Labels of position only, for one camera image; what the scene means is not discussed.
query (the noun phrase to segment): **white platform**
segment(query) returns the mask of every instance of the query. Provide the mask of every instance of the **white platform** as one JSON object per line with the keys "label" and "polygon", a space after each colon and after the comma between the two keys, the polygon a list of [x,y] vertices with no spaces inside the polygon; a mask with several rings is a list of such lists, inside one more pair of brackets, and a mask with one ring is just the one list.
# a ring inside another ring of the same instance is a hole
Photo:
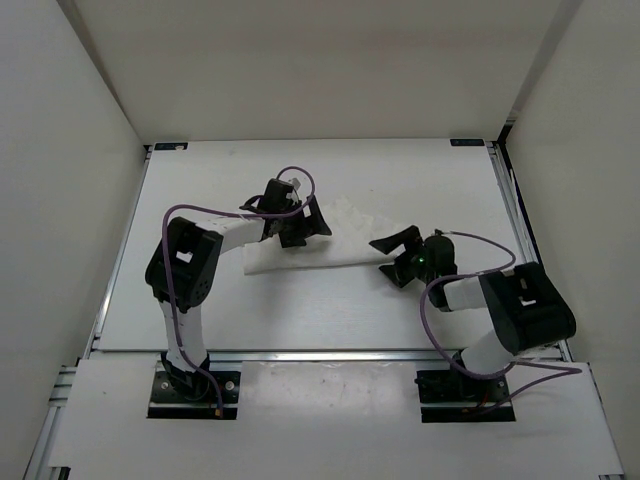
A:
{"label": "white platform", "polygon": [[[80,363],[52,452],[69,480],[597,479],[622,473],[585,364],[516,422],[422,424],[413,363],[242,366],[236,421],[152,420],[156,356]],[[517,367],[515,389],[541,371]]]}
{"label": "white platform", "polygon": [[[153,153],[100,341],[103,350],[166,349],[162,314],[144,271],[160,221],[176,203],[235,209],[295,164],[315,177],[320,204],[347,195],[364,213],[517,244],[485,147],[449,140],[192,142]],[[303,189],[308,182],[303,181]],[[183,212],[190,219],[201,214]],[[454,238],[461,272],[506,256]],[[246,277],[241,252],[223,255],[203,305],[205,345],[216,350],[429,348],[418,316],[422,285],[397,290],[375,266],[280,271]],[[464,347],[490,328],[486,311],[441,314],[433,325],[446,347]]]}

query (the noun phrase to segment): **white towel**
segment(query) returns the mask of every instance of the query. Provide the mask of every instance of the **white towel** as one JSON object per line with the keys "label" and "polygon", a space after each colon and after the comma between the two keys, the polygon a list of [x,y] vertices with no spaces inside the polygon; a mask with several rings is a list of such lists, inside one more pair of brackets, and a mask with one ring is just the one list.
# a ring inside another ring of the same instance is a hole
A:
{"label": "white towel", "polygon": [[320,211],[332,236],[314,235],[307,238],[305,247],[282,248],[277,236],[245,245],[242,249],[244,274],[393,261],[395,255],[383,255],[369,242],[398,233],[408,226],[360,213],[346,197],[321,207]]}

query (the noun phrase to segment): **purple cable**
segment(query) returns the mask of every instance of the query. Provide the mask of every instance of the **purple cable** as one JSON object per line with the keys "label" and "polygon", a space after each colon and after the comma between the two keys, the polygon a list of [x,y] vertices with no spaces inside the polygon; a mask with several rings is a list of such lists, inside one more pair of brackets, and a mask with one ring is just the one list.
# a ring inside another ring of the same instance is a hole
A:
{"label": "purple cable", "polygon": [[504,397],[502,400],[497,401],[496,403],[494,403],[490,407],[485,408],[485,409],[483,409],[483,410],[481,410],[479,412],[472,413],[471,415],[469,415],[469,417],[475,417],[475,416],[478,416],[478,415],[486,415],[487,413],[493,412],[494,410],[496,410],[497,408],[500,408],[505,403],[510,402],[511,400],[513,400],[513,398],[516,395],[520,395],[525,390],[528,390],[531,387],[535,387],[536,385],[540,385],[541,383],[544,383],[544,382],[546,382],[548,380],[553,380],[555,378],[562,378],[562,377],[567,377],[569,375],[577,375],[578,373],[582,373],[582,370],[580,370],[577,367],[561,367],[561,366],[558,366],[558,365],[545,365],[545,364],[542,364],[542,363],[533,363],[533,362],[526,362],[526,361],[518,361],[518,362],[516,362],[516,364],[517,365],[522,365],[524,367],[542,368],[542,369],[545,369],[545,370],[558,370],[558,371],[560,371],[560,373],[554,373],[553,375],[547,375],[546,377],[542,377],[542,378],[539,378],[537,380],[534,380],[533,382],[529,382],[526,385],[518,388],[515,392],[510,393],[509,395]]}
{"label": "purple cable", "polygon": [[209,382],[211,382],[211,384],[213,384],[213,388],[215,389],[216,395],[217,395],[216,406],[217,406],[217,409],[220,411],[220,417],[221,418],[222,418],[222,413],[223,413],[224,406],[222,404],[222,393],[220,392],[220,386],[218,385],[218,382],[216,381],[214,376],[211,375],[210,372],[200,368],[198,365],[193,363],[191,361],[191,359],[188,357],[188,355],[185,353],[184,349],[183,349],[182,335],[180,334],[180,324],[178,323],[178,307],[176,305],[176,293],[175,293],[175,287],[173,285],[173,274],[171,272],[171,264],[169,262],[169,241],[168,241],[168,237],[169,237],[169,234],[168,234],[169,218],[171,217],[171,214],[173,212],[175,212],[176,210],[195,210],[197,212],[210,213],[212,215],[218,215],[218,216],[221,216],[221,217],[229,217],[229,218],[276,219],[276,218],[292,217],[292,216],[297,215],[298,213],[300,213],[305,207],[307,207],[309,205],[311,200],[313,200],[313,197],[316,194],[316,183],[313,180],[313,177],[311,176],[311,174],[309,172],[307,172],[303,168],[296,167],[296,166],[289,166],[289,167],[283,168],[282,170],[280,170],[280,172],[278,172],[278,175],[276,175],[276,178],[280,178],[283,173],[285,173],[285,172],[287,172],[289,170],[297,170],[299,172],[302,172],[304,175],[306,175],[306,177],[309,179],[309,183],[311,184],[311,193],[307,197],[307,200],[304,203],[302,203],[302,205],[300,205],[298,208],[296,208],[295,210],[293,210],[291,212],[287,212],[287,213],[247,213],[247,214],[240,214],[240,213],[233,213],[233,212],[223,212],[223,211],[220,211],[220,210],[212,210],[210,208],[199,207],[197,205],[190,205],[188,203],[181,203],[181,204],[174,205],[173,207],[169,208],[169,210],[167,210],[165,212],[164,217],[162,218],[162,242],[161,242],[162,243],[162,257],[163,257],[163,261],[164,261],[164,272],[165,272],[165,276],[166,276],[166,279],[167,279],[167,290],[169,292],[169,303],[171,304],[171,315],[173,316],[173,330],[174,330],[175,335],[176,335],[176,343],[178,345],[178,351],[180,352],[180,356],[187,363],[187,365],[189,365],[191,368],[193,368],[198,373],[204,375],[204,377],[207,380],[209,380]]}
{"label": "purple cable", "polygon": [[489,270],[483,270],[480,272],[476,272],[476,273],[471,273],[471,274],[466,274],[466,275],[446,275],[440,278],[436,278],[435,280],[433,280],[432,282],[430,282],[426,288],[424,289],[424,292],[422,292],[422,295],[420,296],[420,319],[422,320],[422,326],[424,327],[424,331],[426,332],[427,336],[429,337],[429,340],[431,341],[431,343],[433,344],[433,347],[436,349],[436,351],[442,356],[442,358],[444,358],[449,365],[451,365],[451,367],[455,370],[457,370],[458,372],[462,373],[463,375],[466,375],[467,377],[476,379],[476,380],[492,380],[494,378],[498,378],[498,377],[502,377],[503,375],[505,375],[507,372],[509,372],[515,365],[522,365],[525,367],[533,367],[533,368],[543,368],[546,370],[557,370],[560,371],[561,373],[556,373],[554,375],[548,375],[546,377],[543,378],[539,378],[538,380],[534,380],[533,382],[530,382],[526,385],[524,385],[523,387],[520,387],[519,389],[517,389],[515,392],[511,393],[510,395],[508,395],[507,397],[503,398],[502,400],[500,400],[499,402],[496,402],[494,405],[492,405],[491,407],[482,410],[479,413],[475,413],[473,415],[484,415],[487,414],[493,410],[495,410],[496,408],[499,408],[501,405],[511,401],[516,395],[519,395],[520,393],[524,392],[525,390],[534,387],[536,385],[539,385],[543,382],[546,382],[547,380],[553,380],[555,378],[561,378],[561,377],[566,377],[568,375],[575,375],[578,373],[582,373],[582,370],[580,370],[579,368],[575,368],[575,367],[562,367],[562,366],[556,366],[556,365],[544,365],[544,364],[538,364],[538,363],[532,363],[532,362],[527,362],[527,361],[516,361],[516,362],[512,362],[509,365],[507,365],[505,368],[503,368],[502,370],[498,371],[498,372],[494,372],[494,373],[489,373],[489,374],[479,374],[479,373],[475,373],[472,372],[470,370],[467,370],[466,368],[464,368],[462,365],[458,364],[446,351],[444,348],[442,348],[442,345],[440,345],[438,343],[438,340],[436,340],[435,336],[433,335],[433,332],[431,331],[431,328],[429,327],[429,322],[427,320],[427,314],[426,314],[426,300],[429,296],[429,292],[438,284],[445,282],[447,280],[461,280],[464,278],[471,278],[471,277],[476,277],[479,275],[483,275],[485,273],[491,273],[491,272],[497,272],[500,270],[503,270],[505,268],[509,268],[511,267],[515,262],[516,262],[516,256],[515,254],[509,250],[507,247],[505,247],[504,245],[500,245],[497,242],[494,242],[493,240],[489,240],[488,238],[482,237],[480,235],[474,235],[472,233],[464,233],[464,232],[449,232],[450,235],[457,235],[460,237],[469,237],[469,238],[474,238],[476,240],[480,240],[482,242],[488,243],[490,245],[493,245],[497,248],[499,248],[500,250],[503,250],[505,252],[507,252],[509,254],[509,256],[511,257],[511,260],[509,262],[507,262],[506,264],[497,267],[497,268],[491,268]]}

